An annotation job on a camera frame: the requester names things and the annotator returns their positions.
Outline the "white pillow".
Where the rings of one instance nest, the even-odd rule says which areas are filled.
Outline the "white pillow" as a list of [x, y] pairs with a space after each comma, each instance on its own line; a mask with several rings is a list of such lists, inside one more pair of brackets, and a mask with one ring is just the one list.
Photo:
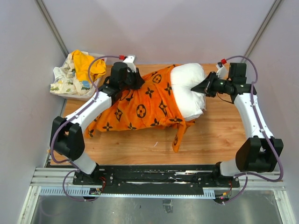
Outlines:
[[171, 88], [177, 107], [185, 119], [191, 121], [203, 114], [206, 108], [205, 94], [192, 91], [204, 81], [203, 67], [198, 63], [187, 63], [171, 70]]

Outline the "orange flower-pattern pillowcase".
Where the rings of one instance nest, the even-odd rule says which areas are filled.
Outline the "orange flower-pattern pillowcase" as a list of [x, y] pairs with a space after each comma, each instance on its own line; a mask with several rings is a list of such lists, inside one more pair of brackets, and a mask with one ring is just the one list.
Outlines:
[[187, 121], [177, 106], [171, 86], [171, 72], [176, 64], [144, 75], [145, 83], [138, 90], [126, 90], [113, 106], [100, 113], [86, 128], [84, 136], [91, 138], [96, 131], [126, 131], [145, 128], [173, 127], [177, 133], [172, 149], [178, 152], [187, 128]]

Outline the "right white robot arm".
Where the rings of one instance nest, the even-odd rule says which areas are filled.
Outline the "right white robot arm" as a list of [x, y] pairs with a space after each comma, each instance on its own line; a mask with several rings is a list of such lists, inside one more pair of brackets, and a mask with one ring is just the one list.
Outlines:
[[283, 141], [275, 138], [262, 116], [258, 104], [254, 83], [248, 84], [245, 63], [231, 63], [225, 68], [226, 59], [217, 63], [217, 71], [210, 72], [200, 84], [191, 90], [204, 93], [207, 97], [227, 94], [231, 103], [237, 108], [245, 129], [246, 141], [237, 151], [235, 158], [215, 164], [212, 171], [212, 182], [221, 187], [241, 175], [261, 177], [276, 166], [283, 171], [279, 157], [283, 150]]

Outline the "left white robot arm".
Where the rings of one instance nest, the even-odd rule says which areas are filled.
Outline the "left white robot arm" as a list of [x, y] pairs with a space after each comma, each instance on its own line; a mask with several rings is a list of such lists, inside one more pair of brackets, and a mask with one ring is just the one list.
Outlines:
[[97, 88], [95, 94], [72, 114], [56, 117], [52, 123], [50, 153], [66, 157], [76, 169], [84, 173], [84, 180], [94, 185], [100, 180], [97, 164], [85, 153], [83, 132], [98, 115], [118, 101], [125, 90], [137, 90], [144, 84], [134, 59], [127, 57], [115, 62], [107, 83]]

